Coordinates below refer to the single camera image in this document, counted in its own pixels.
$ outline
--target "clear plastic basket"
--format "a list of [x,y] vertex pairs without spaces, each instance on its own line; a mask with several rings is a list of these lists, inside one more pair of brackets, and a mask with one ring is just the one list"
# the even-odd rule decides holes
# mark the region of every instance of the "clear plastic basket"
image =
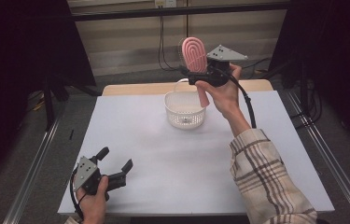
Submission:
[[205,117],[206,108],[201,107],[198,92],[176,91],[179,82],[188,81],[180,79],[165,95],[166,115],[170,124],[179,129],[194,129],[200,126]]

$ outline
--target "plaid shirt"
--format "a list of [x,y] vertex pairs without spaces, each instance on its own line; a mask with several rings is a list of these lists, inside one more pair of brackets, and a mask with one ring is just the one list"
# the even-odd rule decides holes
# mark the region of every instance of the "plaid shirt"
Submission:
[[231,143],[231,173],[250,223],[315,223],[317,214],[288,176],[262,130],[239,134]]

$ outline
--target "pink toy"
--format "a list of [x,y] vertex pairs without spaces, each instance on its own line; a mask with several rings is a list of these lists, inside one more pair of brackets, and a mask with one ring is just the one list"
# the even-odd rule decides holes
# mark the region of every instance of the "pink toy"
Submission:
[[[207,66],[206,52],[203,42],[195,37],[188,37],[183,41],[182,54],[184,63],[190,72],[205,73]],[[197,88],[201,107],[207,107],[209,100],[206,92]]]

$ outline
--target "wall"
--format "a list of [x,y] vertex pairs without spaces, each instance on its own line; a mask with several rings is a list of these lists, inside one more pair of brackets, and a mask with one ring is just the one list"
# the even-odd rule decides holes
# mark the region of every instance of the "wall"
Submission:
[[[88,6],[87,1],[69,0],[69,5],[73,13],[154,8],[154,1],[136,0],[137,2],[132,3],[107,4],[113,1],[120,0],[88,1]],[[189,6],[269,1],[212,2],[189,0]],[[186,0],[178,0],[177,6],[184,7],[186,3]],[[207,51],[222,44],[249,56],[250,59],[269,57],[273,54],[285,14],[285,10],[274,10],[164,17],[165,59],[171,66],[179,64],[177,45],[187,33],[200,38]],[[160,18],[81,21],[77,22],[77,28],[96,76],[159,68]]]

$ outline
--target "human hand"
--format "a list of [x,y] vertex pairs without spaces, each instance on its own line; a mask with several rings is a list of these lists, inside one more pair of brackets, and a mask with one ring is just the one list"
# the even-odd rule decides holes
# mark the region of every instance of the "human hand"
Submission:
[[104,175],[99,182],[95,195],[86,194],[83,188],[76,192],[84,214],[84,224],[102,224],[105,222],[105,190],[108,187],[108,177]]
[[[239,80],[242,68],[230,63],[230,69],[236,80]],[[228,81],[223,86],[213,87],[207,82],[197,81],[195,86],[207,91],[212,96],[217,110],[221,112],[223,117],[230,123],[234,136],[250,129],[250,125],[245,120],[244,114],[239,108],[238,87],[234,83]]]

